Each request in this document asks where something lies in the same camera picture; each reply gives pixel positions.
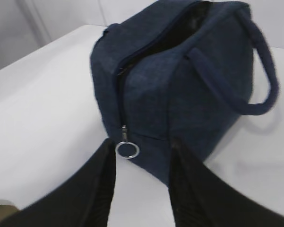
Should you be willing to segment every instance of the zipper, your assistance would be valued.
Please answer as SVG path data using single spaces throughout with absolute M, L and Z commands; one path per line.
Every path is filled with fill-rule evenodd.
M 118 100 L 118 107 L 119 107 L 119 115 L 120 115 L 120 126 L 122 127 L 122 139 L 123 141 L 128 141 L 128 124 L 126 120 L 126 114 L 125 114 L 125 106 L 124 106 L 124 88 L 126 83 L 126 78 L 129 75 L 130 71 L 134 68 L 134 66 L 140 62 L 144 57 L 147 55 L 147 50 L 151 47 L 154 47 L 157 43 L 159 43 L 165 35 L 171 31 L 174 27 L 174 25 L 179 22 L 179 20 L 184 16 L 189 10 L 191 10 L 192 7 L 196 6 L 197 4 L 205 2 L 205 1 L 195 1 L 188 5 L 183 11 L 168 25 L 166 26 L 166 29 L 161 32 L 161 34 L 154 39 L 152 42 L 147 44 L 146 46 L 142 47 L 141 49 L 137 50 L 132 55 L 126 57 L 121 61 L 119 64 L 118 69 L 114 73 L 114 80 L 115 80 L 115 86 L 116 86 L 116 93 L 117 93 L 117 100 Z

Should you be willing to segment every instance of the black object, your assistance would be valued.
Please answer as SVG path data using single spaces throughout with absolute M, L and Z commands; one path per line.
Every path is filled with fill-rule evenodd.
M 256 204 L 172 141 L 169 194 L 176 227 L 284 227 L 284 217 Z
M 116 176 L 114 148 L 106 140 L 62 186 L 0 227 L 106 227 Z M 172 142 L 169 182 L 176 227 L 284 227 L 284 217 L 225 184 L 180 140 Z

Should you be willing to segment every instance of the bag handle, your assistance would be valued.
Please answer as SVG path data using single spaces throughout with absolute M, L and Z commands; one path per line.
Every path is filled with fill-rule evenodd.
M 257 49 L 270 83 L 269 95 L 263 103 L 248 104 L 240 98 L 213 63 L 198 48 L 193 48 L 187 57 L 213 94 L 235 112 L 241 115 L 262 115 L 273 107 L 279 92 L 273 59 L 265 38 L 256 24 L 242 11 L 237 16 L 247 30 L 253 47 Z

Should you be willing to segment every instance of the zipper track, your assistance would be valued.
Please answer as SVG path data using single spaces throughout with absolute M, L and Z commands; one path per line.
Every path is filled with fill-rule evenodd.
M 181 17 L 187 13 L 192 7 L 196 6 L 198 3 L 201 3 L 203 1 L 195 1 L 191 4 L 189 4 L 185 9 L 182 10 L 182 12 L 176 16 L 176 18 L 169 23 L 166 26 L 166 29 L 159 34 L 157 38 L 155 38 L 153 41 L 151 41 L 149 44 L 146 46 L 142 47 L 141 49 L 137 50 L 130 56 L 126 57 L 121 61 L 121 63 L 118 66 L 118 69 L 115 71 L 113 75 L 114 79 L 114 84 L 116 86 L 116 93 L 117 93 L 117 99 L 118 99 L 118 107 L 119 107 L 119 114 L 120 114 L 120 126 L 127 125 L 126 121 L 126 115 L 125 115 L 125 107 L 124 107 L 124 87 L 125 87 L 125 82 L 126 82 L 126 77 L 128 76 L 130 70 L 135 66 L 135 64 L 129 64 L 132 59 L 136 58 L 138 55 L 142 54 L 144 51 L 149 49 L 150 47 L 154 46 L 157 44 L 161 39 L 170 31 L 173 29 L 173 25 L 175 25 Z

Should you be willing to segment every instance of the zipper pull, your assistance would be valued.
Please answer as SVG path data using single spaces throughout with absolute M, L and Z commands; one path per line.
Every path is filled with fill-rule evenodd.
M 133 159 L 135 157 L 137 157 L 139 154 L 140 154 L 140 148 L 138 147 L 137 144 L 135 143 L 131 143 L 131 142 L 128 142 L 128 129 L 127 129 L 127 126 L 126 125 L 123 125 L 122 126 L 122 139 L 123 141 L 118 143 L 117 146 L 115 147 L 115 152 L 117 154 L 119 154 L 121 157 L 125 158 L 125 159 Z M 129 156 L 123 156 L 119 153 L 119 148 L 123 145 L 130 145 L 130 146 L 133 146 L 135 151 L 134 151 L 134 154 L 132 155 L 129 155 Z
M 128 141 L 128 137 L 127 137 L 127 126 L 123 125 L 122 126 L 122 137 L 123 137 L 123 141 L 127 142 Z

